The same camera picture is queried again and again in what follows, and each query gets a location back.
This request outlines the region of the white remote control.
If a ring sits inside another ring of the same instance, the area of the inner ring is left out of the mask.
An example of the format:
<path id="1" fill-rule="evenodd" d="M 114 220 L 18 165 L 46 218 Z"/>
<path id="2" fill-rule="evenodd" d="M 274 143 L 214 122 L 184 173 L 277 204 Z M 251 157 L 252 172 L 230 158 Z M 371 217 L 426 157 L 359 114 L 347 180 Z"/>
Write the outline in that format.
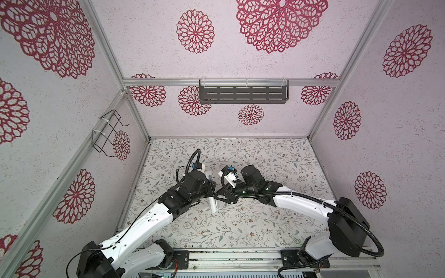
<path id="1" fill-rule="evenodd" d="M 211 180 L 210 178 L 207 179 L 207 197 L 209 198 L 210 208 L 212 213 L 218 212 L 218 207 L 216 200 L 213 198 L 215 194 L 216 189 L 216 182 Z"/>

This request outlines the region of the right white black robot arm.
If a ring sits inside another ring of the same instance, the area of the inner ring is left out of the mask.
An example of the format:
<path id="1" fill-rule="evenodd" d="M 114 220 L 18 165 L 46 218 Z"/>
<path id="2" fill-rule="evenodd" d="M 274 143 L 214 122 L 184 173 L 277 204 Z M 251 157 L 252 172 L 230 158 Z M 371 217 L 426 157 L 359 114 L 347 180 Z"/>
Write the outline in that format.
<path id="1" fill-rule="evenodd" d="M 324 222 L 328 231 L 321 236 L 306 239 L 299 250 L 300 256 L 308 262 L 335 253 L 353 258 L 360 256 L 366 232 L 357 223 L 328 207 L 331 205 L 344 210 L 368 228 L 369 224 L 350 200 L 323 200 L 298 193 L 280 183 L 266 180 L 253 165 L 244 167 L 240 173 L 234 167 L 226 166 L 219 171 L 219 177 L 221 190 L 233 203 L 242 198 L 256 199 L 264 205 L 285 208 Z"/>

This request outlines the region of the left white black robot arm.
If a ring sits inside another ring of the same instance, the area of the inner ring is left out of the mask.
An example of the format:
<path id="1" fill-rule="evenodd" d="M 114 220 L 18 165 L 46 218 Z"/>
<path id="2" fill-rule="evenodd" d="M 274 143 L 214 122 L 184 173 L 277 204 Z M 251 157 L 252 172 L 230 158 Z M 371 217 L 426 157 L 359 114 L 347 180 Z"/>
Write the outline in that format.
<path id="1" fill-rule="evenodd" d="M 76 276 L 130 278 L 149 268 L 167 268 L 173 259 L 173 249 L 164 240 L 157 240 L 142 250 L 138 247 L 188 212 L 197 201 L 214 197 L 215 188 L 216 183 L 202 171 L 189 172 L 129 227 L 100 244 L 91 241 L 85 245 L 79 253 Z"/>

